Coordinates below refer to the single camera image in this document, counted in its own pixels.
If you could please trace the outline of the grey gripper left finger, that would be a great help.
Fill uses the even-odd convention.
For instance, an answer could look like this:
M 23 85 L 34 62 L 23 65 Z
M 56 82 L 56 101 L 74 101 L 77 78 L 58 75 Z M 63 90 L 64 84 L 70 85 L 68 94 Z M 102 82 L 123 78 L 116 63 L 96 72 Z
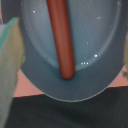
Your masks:
M 12 18 L 6 25 L 0 25 L 0 128 L 4 128 L 8 118 L 24 53 L 19 19 Z

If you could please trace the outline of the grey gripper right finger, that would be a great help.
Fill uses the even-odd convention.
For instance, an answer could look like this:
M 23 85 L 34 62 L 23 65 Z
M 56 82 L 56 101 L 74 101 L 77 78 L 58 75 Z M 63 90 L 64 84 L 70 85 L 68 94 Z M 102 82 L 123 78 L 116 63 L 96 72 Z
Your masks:
M 126 66 L 126 70 L 123 71 L 123 77 L 128 79 L 128 33 L 126 34 L 123 62 Z

